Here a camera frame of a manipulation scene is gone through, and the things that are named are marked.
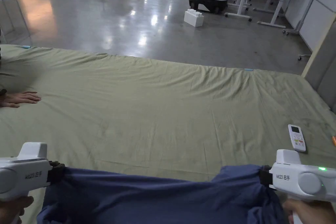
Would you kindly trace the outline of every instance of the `caster wheel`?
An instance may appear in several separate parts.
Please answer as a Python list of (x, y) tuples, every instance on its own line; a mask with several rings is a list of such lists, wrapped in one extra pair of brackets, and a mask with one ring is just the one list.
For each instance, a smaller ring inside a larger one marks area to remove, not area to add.
[(214, 11), (213, 11), (214, 14), (219, 14), (220, 13), (220, 8), (217, 6)]

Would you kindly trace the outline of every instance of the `green bed sheet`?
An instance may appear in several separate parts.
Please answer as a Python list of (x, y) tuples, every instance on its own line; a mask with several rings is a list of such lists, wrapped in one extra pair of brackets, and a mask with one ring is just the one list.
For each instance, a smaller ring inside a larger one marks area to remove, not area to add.
[[(301, 76), (1, 48), (1, 86), (42, 96), (0, 109), (2, 157), (46, 142), (48, 158), (70, 167), (204, 181), (225, 165), (272, 165), (278, 149), (292, 149), (294, 124), (307, 144), (302, 163), (336, 167), (336, 116)], [(24, 223), (35, 221), (43, 192), (31, 193)]]

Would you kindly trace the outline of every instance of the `remote display screen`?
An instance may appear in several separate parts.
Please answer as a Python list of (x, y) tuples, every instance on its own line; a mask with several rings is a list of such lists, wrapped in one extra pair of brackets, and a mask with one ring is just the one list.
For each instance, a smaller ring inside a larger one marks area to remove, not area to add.
[(299, 132), (300, 132), (298, 127), (293, 127), (293, 126), (292, 126), (292, 131), (293, 131), (293, 132), (296, 132), (296, 133), (299, 133)]

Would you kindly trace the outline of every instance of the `wrinkled fabric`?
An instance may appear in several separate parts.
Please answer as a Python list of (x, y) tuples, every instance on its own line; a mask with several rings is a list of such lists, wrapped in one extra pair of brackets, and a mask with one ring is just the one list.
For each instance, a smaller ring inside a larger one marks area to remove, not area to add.
[(210, 182), (66, 168), (46, 188), (40, 224), (282, 224), (277, 195), (260, 184), (260, 166), (225, 166)]

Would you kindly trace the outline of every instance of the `chair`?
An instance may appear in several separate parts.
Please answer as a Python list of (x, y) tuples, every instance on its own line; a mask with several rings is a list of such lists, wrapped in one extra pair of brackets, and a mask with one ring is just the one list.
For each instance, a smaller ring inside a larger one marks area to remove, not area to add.
[[(8, 16), (9, 19), (10, 19), (10, 24), (11, 24), (11, 26), (12, 26), (12, 30), (11, 30), (10, 32), (13, 32), (13, 31), (15, 30), (15, 27), (14, 27), (14, 25), (13, 25), (11, 16), (10, 16), (10, 14), (9, 14), (9, 12), (8, 12), (8, 9), (7, 9), (7, 6), (6, 6), (6, 4), (5, 4), (6, 1), (8, 1), (8, 0), (0, 0), (0, 2), (2, 2), (3, 6), (4, 6), (4, 8), (5, 8), (5, 11), (6, 11), (7, 16)], [(17, 4), (18, 8), (19, 8), (21, 17), (22, 17), (22, 19), (23, 19), (23, 21), (24, 21), (24, 23), (25, 23), (27, 32), (28, 32), (28, 34), (29, 34), (29, 36), (30, 36), (30, 32), (29, 32), (29, 29), (28, 29), (26, 20), (25, 20), (25, 18), (24, 18), (24, 16), (23, 16), (23, 13), (22, 13), (22, 11), (21, 11), (20, 5), (19, 5), (19, 3), (18, 3), (17, 0), (15, 0), (15, 2), (16, 2), (16, 4)], [(1, 23), (0, 23), (0, 39), (1, 39), (1, 37), (2, 37), (2, 40), (4, 41), (4, 43), (6, 44), (5, 34), (4, 34), (4, 32), (3, 32), (3, 29), (1, 28)]]

